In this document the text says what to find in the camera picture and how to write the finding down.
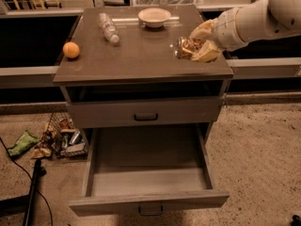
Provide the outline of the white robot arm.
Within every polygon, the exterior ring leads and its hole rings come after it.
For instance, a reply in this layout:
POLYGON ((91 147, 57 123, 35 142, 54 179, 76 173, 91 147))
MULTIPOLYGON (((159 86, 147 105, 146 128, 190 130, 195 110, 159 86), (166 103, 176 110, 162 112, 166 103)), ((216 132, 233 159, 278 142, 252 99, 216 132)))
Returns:
POLYGON ((301 0, 259 0, 222 12, 189 35, 199 44, 191 60, 209 62, 224 51, 235 51, 256 40, 277 40, 301 32, 301 0))

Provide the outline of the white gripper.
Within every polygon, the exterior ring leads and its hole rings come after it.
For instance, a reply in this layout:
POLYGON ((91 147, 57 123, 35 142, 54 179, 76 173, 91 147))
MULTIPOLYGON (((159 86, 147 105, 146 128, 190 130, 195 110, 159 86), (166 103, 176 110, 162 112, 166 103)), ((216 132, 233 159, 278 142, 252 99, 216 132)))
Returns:
POLYGON ((216 19, 203 22, 190 33, 191 40, 206 40, 192 55, 193 61, 214 61, 222 54, 223 49, 232 52, 247 46, 247 42, 241 39, 236 26, 239 10, 239 8, 226 10, 216 19))

